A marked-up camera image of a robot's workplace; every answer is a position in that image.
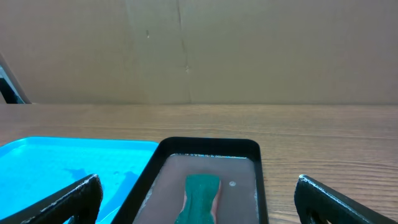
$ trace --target tray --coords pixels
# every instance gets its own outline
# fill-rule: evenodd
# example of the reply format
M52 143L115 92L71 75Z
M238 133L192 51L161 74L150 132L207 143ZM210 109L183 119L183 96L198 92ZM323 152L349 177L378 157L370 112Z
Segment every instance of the tray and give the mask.
M157 179L158 174L161 172L167 159L175 154L189 156L199 154L210 157L221 156L232 158L244 157L252 161L255 174L258 223L265 224L269 222L262 174L261 152L256 142L248 139L172 137L163 140L159 144L112 223L130 224L134 222L136 216L142 213L142 208L148 205L150 197L153 197L153 185L156 185L155 181L159 180Z
M0 147L0 220L88 174L98 174L103 201L97 223L111 223L158 143L28 137Z

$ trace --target cardboard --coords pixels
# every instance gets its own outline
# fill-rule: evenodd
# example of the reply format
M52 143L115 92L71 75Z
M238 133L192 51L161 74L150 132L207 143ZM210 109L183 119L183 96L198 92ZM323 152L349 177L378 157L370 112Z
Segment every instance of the cardboard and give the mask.
M395 0L3 0L34 103L398 103Z

